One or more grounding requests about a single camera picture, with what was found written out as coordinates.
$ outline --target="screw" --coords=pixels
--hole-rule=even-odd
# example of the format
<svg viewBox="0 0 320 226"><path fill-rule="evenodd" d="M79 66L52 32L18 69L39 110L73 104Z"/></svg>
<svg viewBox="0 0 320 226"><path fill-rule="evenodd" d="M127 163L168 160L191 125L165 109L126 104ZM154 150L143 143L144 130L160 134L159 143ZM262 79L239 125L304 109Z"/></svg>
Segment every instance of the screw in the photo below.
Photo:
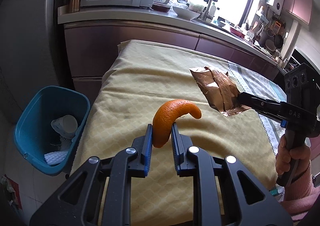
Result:
<svg viewBox="0 0 320 226"><path fill-rule="evenodd" d="M134 154L136 152L136 149L135 148L127 148L125 151L127 152L127 154Z"/></svg>
<svg viewBox="0 0 320 226"><path fill-rule="evenodd" d="M99 161L98 157L90 157L89 158L89 163L91 164L96 164Z"/></svg>
<svg viewBox="0 0 320 226"><path fill-rule="evenodd" d="M195 147L195 146L192 146L192 147L189 147L189 151L191 153L198 153L199 152L199 148Z"/></svg>
<svg viewBox="0 0 320 226"><path fill-rule="evenodd" d="M237 159L234 156L227 156L226 161L230 164L233 164L237 161Z"/></svg>

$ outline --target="white cup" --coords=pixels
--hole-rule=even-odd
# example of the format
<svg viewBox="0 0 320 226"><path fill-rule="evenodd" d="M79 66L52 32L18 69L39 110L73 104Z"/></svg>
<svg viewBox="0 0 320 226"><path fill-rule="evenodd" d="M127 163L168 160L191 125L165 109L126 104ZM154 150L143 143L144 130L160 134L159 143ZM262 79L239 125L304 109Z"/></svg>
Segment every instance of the white cup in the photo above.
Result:
<svg viewBox="0 0 320 226"><path fill-rule="evenodd" d="M52 120L51 126L64 138L72 139L75 137L78 122L74 116L65 115L61 118Z"/></svg>

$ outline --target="human hand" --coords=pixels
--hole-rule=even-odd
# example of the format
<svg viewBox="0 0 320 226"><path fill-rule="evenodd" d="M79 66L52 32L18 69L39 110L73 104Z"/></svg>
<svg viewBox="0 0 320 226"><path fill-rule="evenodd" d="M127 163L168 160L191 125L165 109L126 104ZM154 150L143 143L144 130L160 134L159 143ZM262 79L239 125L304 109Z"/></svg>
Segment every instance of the human hand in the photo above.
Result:
<svg viewBox="0 0 320 226"><path fill-rule="evenodd" d="M285 135L283 135L278 146L278 154L276 155L276 171L278 175L282 175L290 170L289 163L291 158L300 159L294 174L294 177L297 177L309 168L311 150L308 146L303 145L289 151L285 148L286 143Z"/></svg>

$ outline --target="pink sleeve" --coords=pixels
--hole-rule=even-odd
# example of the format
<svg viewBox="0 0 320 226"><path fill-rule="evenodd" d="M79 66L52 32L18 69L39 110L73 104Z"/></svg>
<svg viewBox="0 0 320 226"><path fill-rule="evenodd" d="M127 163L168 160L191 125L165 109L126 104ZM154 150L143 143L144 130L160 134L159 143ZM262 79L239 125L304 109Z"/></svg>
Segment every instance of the pink sleeve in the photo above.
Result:
<svg viewBox="0 0 320 226"><path fill-rule="evenodd" d="M284 201L280 204L292 216L294 221L301 220L318 198L320 187L315 188L312 183L311 167L285 188Z"/></svg>
<svg viewBox="0 0 320 226"><path fill-rule="evenodd" d="M311 165L305 173L290 186L285 187L284 201L301 199L311 195L315 187L312 183Z"/></svg>

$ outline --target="frying pan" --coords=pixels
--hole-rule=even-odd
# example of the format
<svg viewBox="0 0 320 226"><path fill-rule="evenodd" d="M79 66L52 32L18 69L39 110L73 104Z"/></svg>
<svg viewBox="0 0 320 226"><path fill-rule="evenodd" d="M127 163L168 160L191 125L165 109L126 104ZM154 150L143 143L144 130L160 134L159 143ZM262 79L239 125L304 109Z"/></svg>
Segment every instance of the frying pan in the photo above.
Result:
<svg viewBox="0 0 320 226"><path fill-rule="evenodd" d="M282 48L282 46L283 46L283 38L282 38L281 35L277 34L275 36L274 42L275 42L275 46L276 46L277 49L281 49Z"/></svg>

